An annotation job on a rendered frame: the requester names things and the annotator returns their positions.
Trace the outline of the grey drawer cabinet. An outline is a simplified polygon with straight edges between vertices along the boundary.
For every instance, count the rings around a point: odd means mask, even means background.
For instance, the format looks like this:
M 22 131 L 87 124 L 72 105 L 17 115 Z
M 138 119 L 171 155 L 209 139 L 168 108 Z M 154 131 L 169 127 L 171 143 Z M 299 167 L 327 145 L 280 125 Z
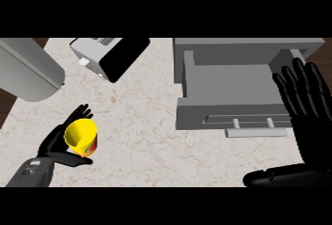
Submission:
M 298 49 L 303 58 L 324 44 L 321 38 L 174 38 L 174 83 L 181 83 L 184 52 L 197 65 L 268 64 L 283 49 Z

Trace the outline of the large grey rounded appliance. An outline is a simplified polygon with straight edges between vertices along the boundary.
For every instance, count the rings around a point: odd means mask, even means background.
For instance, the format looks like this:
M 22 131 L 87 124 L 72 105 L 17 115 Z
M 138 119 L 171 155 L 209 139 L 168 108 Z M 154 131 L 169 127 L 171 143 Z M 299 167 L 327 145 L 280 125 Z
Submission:
M 30 38 L 0 38 L 0 88 L 28 102 L 47 99 L 64 70 Z

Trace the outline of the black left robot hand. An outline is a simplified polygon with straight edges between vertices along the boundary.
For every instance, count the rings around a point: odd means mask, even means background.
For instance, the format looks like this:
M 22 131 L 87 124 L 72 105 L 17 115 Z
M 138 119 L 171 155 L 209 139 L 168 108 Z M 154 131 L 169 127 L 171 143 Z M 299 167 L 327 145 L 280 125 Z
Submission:
M 84 164 L 92 164 L 88 157 L 82 157 L 67 152 L 69 145 L 64 142 L 64 130 L 69 124 L 78 119 L 89 119 L 92 117 L 88 105 L 79 105 L 64 122 L 59 124 L 50 131 L 45 139 L 39 143 L 36 157 L 50 157 L 56 163 L 69 167 L 76 167 Z

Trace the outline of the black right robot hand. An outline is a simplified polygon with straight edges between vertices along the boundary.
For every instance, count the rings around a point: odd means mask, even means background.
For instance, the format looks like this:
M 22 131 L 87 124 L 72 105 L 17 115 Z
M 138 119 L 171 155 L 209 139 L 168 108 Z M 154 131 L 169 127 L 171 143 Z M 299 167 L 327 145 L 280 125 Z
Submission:
M 292 65 L 272 73 L 272 81 L 303 162 L 247 173 L 246 187 L 332 187 L 332 94 L 317 66 L 299 58 Z

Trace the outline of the yellow cup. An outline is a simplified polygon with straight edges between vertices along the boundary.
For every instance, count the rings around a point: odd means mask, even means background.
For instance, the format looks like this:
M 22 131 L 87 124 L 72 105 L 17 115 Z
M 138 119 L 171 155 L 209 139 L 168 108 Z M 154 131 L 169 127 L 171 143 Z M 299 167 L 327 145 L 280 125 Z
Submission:
M 89 156 L 97 149 L 98 128 L 91 119 L 75 120 L 63 134 L 69 148 L 79 156 Z

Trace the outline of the white toaster with black side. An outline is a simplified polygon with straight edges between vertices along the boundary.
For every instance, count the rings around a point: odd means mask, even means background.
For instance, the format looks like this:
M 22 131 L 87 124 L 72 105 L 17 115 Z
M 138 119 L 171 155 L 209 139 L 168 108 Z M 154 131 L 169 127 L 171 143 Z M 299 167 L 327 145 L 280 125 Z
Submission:
M 79 65 L 115 83 L 149 44 L 147 38 L 76 38 L 69 48 Z

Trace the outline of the grey open drawer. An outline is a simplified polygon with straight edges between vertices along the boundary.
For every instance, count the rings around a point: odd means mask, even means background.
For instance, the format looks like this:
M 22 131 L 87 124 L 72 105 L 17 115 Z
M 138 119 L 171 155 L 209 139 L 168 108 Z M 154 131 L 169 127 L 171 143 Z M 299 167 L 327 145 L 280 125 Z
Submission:
M 289 127 L 272 73 L 302 56 L 283 49 L 267 64 L 196 65 L 194 55 L 184 53 L 182 97 L 177 99 L 178 130 L 227 129 L 239 122 L 243 128 Z

